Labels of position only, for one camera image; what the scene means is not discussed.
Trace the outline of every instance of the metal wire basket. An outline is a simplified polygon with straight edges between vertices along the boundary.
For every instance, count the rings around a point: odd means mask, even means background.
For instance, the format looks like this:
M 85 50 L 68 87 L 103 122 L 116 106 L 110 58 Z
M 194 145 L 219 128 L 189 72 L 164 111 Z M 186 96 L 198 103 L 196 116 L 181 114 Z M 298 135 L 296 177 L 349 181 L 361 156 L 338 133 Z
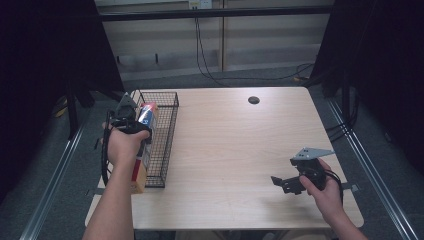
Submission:
M 131 93 L 131 97 L 138 106 L 148 102 L 155 102 L 158 106 L 159 117 L 150 146 L 146 188 L 164 188 L 177 121 L 178 94 L 176 92 L 141 92 L 136 90 Z

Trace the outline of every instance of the human hand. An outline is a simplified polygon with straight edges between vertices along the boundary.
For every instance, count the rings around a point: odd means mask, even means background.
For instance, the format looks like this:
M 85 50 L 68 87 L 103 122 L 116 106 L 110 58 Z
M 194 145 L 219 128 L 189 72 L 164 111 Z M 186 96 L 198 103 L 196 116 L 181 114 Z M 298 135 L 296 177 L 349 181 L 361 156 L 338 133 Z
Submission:
M 325 170 L 331 170 L 330 166 L 322 159 L 318 160 Z M 327 176 L 325 189 L 322 191 L 316 188 L 305 176 L 300 176 L 299 180 L 308 191 L 308 194 L 314 197 L 318 209 L 328 224 L 331 225 L 334 221 L 337 221 L 337 218 L 346 215 L 340 199 L 339 185 L 334 179 Z
M 111 129 L 107 155 L 114 168 L 118 165 L 134 167 L 136 155 L 140 149 L 141 141 L 150 136 L 149 131 L 140 131 L 135 134 L 125 134 L 109 125 Z

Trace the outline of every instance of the wall outlet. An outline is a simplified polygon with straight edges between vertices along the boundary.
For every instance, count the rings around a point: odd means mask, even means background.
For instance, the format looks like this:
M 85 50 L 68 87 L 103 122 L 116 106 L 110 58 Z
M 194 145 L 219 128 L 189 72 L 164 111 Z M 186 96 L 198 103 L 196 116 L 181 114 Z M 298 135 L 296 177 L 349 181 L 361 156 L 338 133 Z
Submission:
M 212 9 L 212 0 L 200 0 L 200 9 Z
M 200 0 L 189 0 L 188 9 L 200 9 Z

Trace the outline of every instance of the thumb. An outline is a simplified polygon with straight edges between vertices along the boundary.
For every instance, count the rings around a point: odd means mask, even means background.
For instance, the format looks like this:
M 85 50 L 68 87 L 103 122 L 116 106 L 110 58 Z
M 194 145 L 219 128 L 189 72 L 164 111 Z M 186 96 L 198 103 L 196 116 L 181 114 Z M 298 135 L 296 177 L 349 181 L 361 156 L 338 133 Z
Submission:
M 311 180 L 309 180 L 309 178 L 305 176 L 300 176 L 299 181 L 312 196 L 315 197 L 318 193 L 321 192 L 318 188 L 315 187 L 315 185 L 311 182 Z

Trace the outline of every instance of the wire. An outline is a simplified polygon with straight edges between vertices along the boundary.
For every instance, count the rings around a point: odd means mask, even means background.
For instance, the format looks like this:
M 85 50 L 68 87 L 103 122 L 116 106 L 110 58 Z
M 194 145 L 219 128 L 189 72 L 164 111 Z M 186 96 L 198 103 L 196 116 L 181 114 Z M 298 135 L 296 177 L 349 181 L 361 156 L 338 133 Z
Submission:
M 339 191 L 340 191 L 340 201 L 342 202 L 343 205 L 343 186 L 342 186 L 342 181 L 340 180 L 340 177 L 333 171 L 331 170 L 325 170 L 325 175 L 331 177 L 332 179 L 334 179 L 334 181 L 337 182 L 337 185 L 339 185 Z
M 296 72 L 284 77 L 278 77 L 278 78 L 251 78 L 251 77 L 221 77 L 221 78 L 217 78 L 214 77 L 211 72 L 209 71 L 208 65 L 206 63 L 206 59 L 205 59 L 205 54 L 204 54 L 204 50 L 203 50 L 203 43 L 202 43 L 202 38 L 201 38 L 201 31 L 200 31 L 200 24 L 199 24 L 199 19 L 195 18 L 195 23 L 196 23 L 196 56 L 197 56 L 197 67 L 199 68 L 200 73 L 206 77 L 209 78 L 211 80 L 213 80 L 215 83 L 221 85 L 221 86 L 225 86 L 225 87 L 230 87 L 229 85 L 223 84 L 218 82 L 218 80 L 264 80 L 264 81 L 276 81 L 276 80 L 283 80 L 286 78 L 290 78 L 290 77 L 294 77 L 296 75 L 299 75 L 299 73 L 307 70 L 308 68 L 314 66 L 313 63 L 304 63 L 301 64 L 299 66 L 296 67 Z M 205 65 L 205 69 L 206 69 L 206 73 L 204 73 L 200 67 L 200 63 L 199 63 L 199 44 L 200 44 L 200 50 L 202 53 L 202 58 L 203 58 L 203 63 Z
M 105 123 L 105 129 L 103 131 L 103 145 L 102 145 L 102 156 L 101 156 L 101 168 L 102 168 L 102 179 L 105 186 L 107 185 L 109 181 L 108 177 L 108 166 L 109 166 L 109 160 L 107 156 L 107 149 L 109 146 L 109 137 L 111 133 L 111 129 L 109 129 L 109 121 L 110 121 L 111 111 L 108 110 L 106 114 L 106 123 Z

